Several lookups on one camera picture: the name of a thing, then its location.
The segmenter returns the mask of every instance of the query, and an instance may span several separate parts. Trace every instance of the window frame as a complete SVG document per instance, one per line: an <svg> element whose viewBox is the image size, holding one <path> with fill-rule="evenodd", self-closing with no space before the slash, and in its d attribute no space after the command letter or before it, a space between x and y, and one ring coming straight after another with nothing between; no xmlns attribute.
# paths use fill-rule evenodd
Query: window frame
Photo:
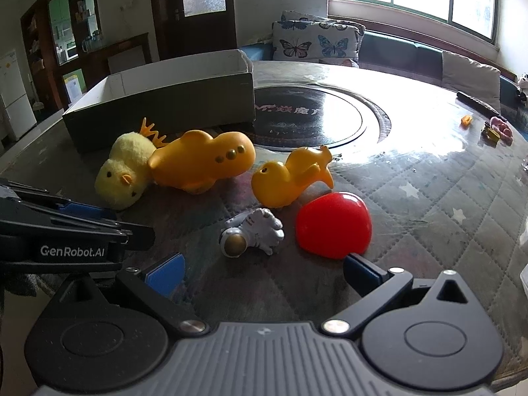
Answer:
<svg viewBox="0 0 528 396"><path fill-rule="evenodd" d="M465 31L466 33L469 33L469 34L471 34L471 35L473 35L475 37L478 37L478 38L484 40L485 42L491 43L492 45L494 45L495 42L496 42L497 24L498 24L498 0L494 0L493 25L492 25L492 36L491 36L491 38L489 38L487 36L484 36L483 34L480 34L477 31L474 31L474 30L472 30L470 28L467 28L464 25L461 25L460 23L453 22L453 0L449 0L449 14L448 14L448 19L447 20L446 19L442 19L442 18L438 18L437 16L434 16L434 15L431 15L431 14L428 14L428 13L425 13L425 12L421 12L419 10L414 10L414 9L409 8L409 7L405 7L405 6L400 6L400 5L394 4L394 0L390 0L390 2L380 1L380 0L353 0L353 1L360 1L360 2L365 2L365 3L374 3L374 4L377 4L377 5L380 5L380 6L392 7L394 9L406 11L406 12L409 12L409 13L412 13L412 14L415 14L415 15L424 16L426 18L434 19L434 20L439 21L441 23L445 23L446 25L451 25L451 26L453 26L455 28L458 28L458 29L460 29L462 31Z"/></svg>

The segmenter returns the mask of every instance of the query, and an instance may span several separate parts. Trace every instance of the refrigerator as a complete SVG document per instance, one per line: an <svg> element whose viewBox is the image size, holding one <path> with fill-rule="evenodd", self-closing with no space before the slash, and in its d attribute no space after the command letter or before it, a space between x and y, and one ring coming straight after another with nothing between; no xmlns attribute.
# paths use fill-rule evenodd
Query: refrigerator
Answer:
<svg viewBox="0 0 528 396"><path fill-rule="evenodd" d="M0 58L0 111L12 141L19 140L36 125L14 50Z"/></svg>

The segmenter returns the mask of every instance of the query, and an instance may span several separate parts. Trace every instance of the quilted tablecloth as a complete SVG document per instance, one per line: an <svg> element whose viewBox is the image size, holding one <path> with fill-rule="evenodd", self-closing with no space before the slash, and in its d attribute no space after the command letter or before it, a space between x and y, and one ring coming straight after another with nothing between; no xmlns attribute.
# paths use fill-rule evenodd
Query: quilted tablecloth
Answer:
<svg viewBox="0 0 528 396"><path fill-rule="evenodd" d="M261 62L256 87L304 84L368 97L383 109L392 129L384 141L333 149L334 191L363 198L373 221L365 257L381 268L403 267L418 278L444 269L461 273L504 340L496 385L528 376L528 300L519 274L528 263L528 178L522 161L528 143L515 131L511 147L480 138L478 113L469 129L460 118L473 112L454 93L418 81L348 67ZM101 204L93 181L107 156L79 156L63 123L54 126L3 172L12 180ZM259 149L257 166L285 154ZM339 261L302 251L294 223L303 204L328 192L308 188L291 206L275 210L285 232L273 256L249 250L228 259L218 250L224 221L257 206L251 172L219 181L191 196L152 186L121 218L154 226L155 245L131 253L126 265L147 267L167 254L184 254L187 269L178 301L209 323L219 320L312 320L316 324L357 300ZM354 236L355 228L350 228ZM50 285L56 279L45 277Z"/></svg>

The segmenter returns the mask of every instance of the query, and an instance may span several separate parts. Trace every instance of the cardboard box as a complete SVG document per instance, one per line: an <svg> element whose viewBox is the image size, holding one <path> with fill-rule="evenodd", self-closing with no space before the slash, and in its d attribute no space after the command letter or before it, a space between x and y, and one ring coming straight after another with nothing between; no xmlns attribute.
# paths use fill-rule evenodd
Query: cardboard box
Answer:
<svg viewBox="0 0 528 396"><path fill-rule="evenodd" d="M144 117L160 135L253 121L253 65L222 50L131 68L108 76L63 115L80 153L139 131Z"/></svg>

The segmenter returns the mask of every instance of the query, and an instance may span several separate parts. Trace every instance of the sofa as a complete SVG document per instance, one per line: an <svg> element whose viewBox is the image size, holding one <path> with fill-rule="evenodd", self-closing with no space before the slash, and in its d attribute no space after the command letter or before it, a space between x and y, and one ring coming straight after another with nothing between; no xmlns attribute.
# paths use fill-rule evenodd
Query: sofa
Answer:
<svg viewBox="0 0 528 396"><path fill-rule="evenodd" d="M251 60L273 60L274 51L271 44L252 44L242 46L241 50ZM367 70L442 85L442 50L386 34L365 32L359 54L359 66ZM502 115L521 131L528 132L528 115L521 111L517 85L503 76L500 82Z"/></svg>

